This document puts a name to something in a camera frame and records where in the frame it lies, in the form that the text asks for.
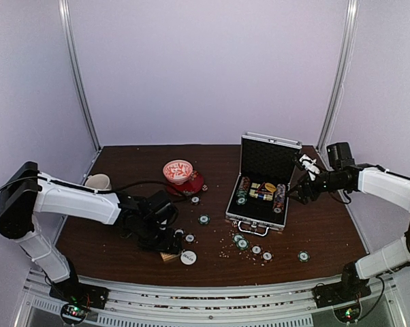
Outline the red playing card box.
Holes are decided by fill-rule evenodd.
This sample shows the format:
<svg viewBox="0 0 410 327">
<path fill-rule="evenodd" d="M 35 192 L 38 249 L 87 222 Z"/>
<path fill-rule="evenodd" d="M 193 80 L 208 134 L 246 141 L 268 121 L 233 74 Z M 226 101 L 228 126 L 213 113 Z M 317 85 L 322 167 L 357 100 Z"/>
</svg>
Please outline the red playing card box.
<svg viewBox="0 0 410 327">
<path fill-rule="evenodd" d="M 160 254 L 161 259 L 164 263 L 171 262 L 171 261 L 177 259 L 180 255 L 179 253 L 163 253 L 163 252 L 160 252 L 159 254 Z"/>
</svg>

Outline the green 20 chip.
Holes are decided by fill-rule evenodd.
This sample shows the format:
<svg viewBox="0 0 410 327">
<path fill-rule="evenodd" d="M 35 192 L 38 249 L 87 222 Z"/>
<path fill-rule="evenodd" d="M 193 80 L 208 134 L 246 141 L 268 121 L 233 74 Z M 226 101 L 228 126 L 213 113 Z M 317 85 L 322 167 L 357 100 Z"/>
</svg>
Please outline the green 20 chip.
<svg viewBox="0 0 410 327">
<path fill-rule="evenodd" d="M 200 215 L 198 217 L 198 222 L 200 225 L 208 225 L 210 223 L 210 216 L 209 215 Z"/>
</svg>

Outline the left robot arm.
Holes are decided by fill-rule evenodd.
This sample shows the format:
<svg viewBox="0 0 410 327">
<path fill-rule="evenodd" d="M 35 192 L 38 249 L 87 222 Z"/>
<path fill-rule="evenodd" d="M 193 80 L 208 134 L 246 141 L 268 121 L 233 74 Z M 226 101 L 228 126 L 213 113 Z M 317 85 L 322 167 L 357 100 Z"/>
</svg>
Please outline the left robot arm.
<svg viewBox="0 0 410 327">
<path fill-rule="evenodd" d="M 54 213 L 90 219 L 136 235 L 138 245 L 147 251 L 178 255 L 180 235 L 170 226 L 178 217 L 164 190 L 151 197 L 133 196 L 120 189 L 96 189 L 68 183 L 40 172 L 38 164 L 24 163 L 0 187 L 0 235 L 18 243 L 70 302 L 85 295 L 77 282 L 73 265 L 44 236 L 36 214 Z"/>
</svg>

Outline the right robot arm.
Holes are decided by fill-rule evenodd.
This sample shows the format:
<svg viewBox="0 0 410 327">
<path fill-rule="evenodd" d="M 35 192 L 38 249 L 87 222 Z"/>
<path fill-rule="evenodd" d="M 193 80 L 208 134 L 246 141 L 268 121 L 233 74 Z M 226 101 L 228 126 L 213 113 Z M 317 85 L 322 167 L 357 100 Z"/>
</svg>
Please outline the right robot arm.
<svg viewBox="0 0 410 327">
<path fill-rule="evenodd" d="M 290 194 L 303 204 L 335 192 L 347 201 L 370 251 L 343 270 L 336 295 L 348 301 L 362 290 L 363 281 L 410 266 L 410 177 L 379 164 L 356 163 L 346 142 L 328 146 L 327 155 L 328 168 L 307 154 L 294 157 L 305 174 Z"/>
</svg>

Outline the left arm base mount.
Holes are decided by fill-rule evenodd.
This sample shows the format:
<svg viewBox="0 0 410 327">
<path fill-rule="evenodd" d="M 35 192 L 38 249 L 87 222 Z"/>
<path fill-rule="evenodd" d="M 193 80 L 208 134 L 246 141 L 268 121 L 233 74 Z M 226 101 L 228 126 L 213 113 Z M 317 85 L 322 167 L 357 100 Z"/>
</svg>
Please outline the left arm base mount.
<svg viewBox="0 0 410 327">
<path fill-rule="evenodd" d="M 109 294 L 106 287 L 81 283 L 77 277 L 55 283 L 45 275 L 45 282 L 50 286 L 49 296 L 65 302 L 59 315 L 68 326 L 83 323 L 91 309 L 105 308 Z"/>
</svg>

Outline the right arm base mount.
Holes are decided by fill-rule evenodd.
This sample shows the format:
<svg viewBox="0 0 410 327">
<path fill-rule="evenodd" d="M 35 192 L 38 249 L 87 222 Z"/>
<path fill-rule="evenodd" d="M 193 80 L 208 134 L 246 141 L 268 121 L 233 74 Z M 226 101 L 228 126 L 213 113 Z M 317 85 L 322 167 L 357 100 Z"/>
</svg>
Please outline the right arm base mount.
<svg viewBox="0 0 410 327">
<path fill-rule="evenodd" d="M 371 295 L 368 279 L 360 279 L 350 265 L 343 269 L 336 283 L 318 283 L 313 288 L 317 308 L 334 307 L 335 318 L 346 324 L 356 323 L 362 316 L 361 299 Z"/>
</svg>

